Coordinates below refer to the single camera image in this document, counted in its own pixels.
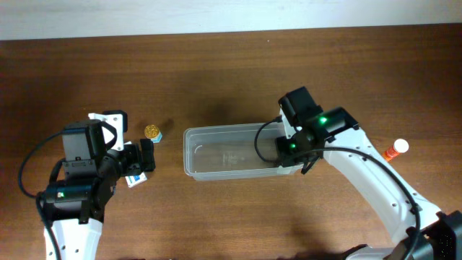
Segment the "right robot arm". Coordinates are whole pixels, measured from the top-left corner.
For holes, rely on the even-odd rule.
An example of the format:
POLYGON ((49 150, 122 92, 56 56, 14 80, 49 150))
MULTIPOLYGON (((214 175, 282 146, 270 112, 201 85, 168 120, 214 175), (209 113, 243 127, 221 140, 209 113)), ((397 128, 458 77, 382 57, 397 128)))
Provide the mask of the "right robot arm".
POLYGON ((335 259, 460 259, 461 212, 445 214, 412 188, 342 107, 323 111, 305 87, 279 99, 286 134, 276 139, 280 166, 307 173, 325 160, 375 210, 394 246, 362 244, 335 259))

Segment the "orange tube white cap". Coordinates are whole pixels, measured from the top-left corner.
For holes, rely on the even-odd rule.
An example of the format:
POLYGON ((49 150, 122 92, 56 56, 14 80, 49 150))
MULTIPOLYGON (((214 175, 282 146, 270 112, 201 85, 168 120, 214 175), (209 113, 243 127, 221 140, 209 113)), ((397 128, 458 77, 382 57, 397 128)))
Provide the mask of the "orange tube white cap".
POLYGON ((383 158, 386 162, 389 162, 400 154, 406 153, 408 150, 409 143, 405 139, 397 139, 383 152, 383 158))

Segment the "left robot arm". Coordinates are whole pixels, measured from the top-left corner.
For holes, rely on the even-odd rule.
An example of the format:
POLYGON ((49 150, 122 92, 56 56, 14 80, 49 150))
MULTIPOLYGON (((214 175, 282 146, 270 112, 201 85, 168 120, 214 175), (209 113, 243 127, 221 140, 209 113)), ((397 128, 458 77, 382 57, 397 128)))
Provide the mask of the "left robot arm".
POLYGON ((155 169, 150 139, 117 148, 116 138, 105 141, 105 129, 116 133, 115 127, 97 119, 71 123, 61 133, 65 157, 36 199, 47 259, 94 259, 105 206, 118 180, 155 169))

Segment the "small jar gold lid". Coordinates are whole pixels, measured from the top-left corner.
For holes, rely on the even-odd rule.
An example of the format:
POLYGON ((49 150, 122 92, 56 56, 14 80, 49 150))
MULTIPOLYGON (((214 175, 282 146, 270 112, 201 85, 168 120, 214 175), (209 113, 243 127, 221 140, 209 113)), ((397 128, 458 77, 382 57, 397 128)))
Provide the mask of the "small jar gold lid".
POLYGON ((162 139, 162 132, 154 124, 150 124, 144 128, 144 135, 146 138, 150 139, 153 143, 159 143, 162 139))

